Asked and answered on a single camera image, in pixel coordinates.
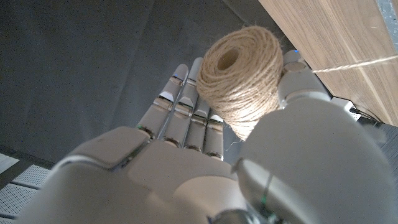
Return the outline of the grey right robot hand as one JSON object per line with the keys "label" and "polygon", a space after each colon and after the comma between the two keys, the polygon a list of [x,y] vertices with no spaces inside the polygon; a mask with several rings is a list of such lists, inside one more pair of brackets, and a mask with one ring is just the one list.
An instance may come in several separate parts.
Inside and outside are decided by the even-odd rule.
{"label": "grey right robot hand", "polygon": [[396,223],[382,131],[334,104],[297,51],[279,103],[233,165],[116,128],[62,159],[17,222]]}

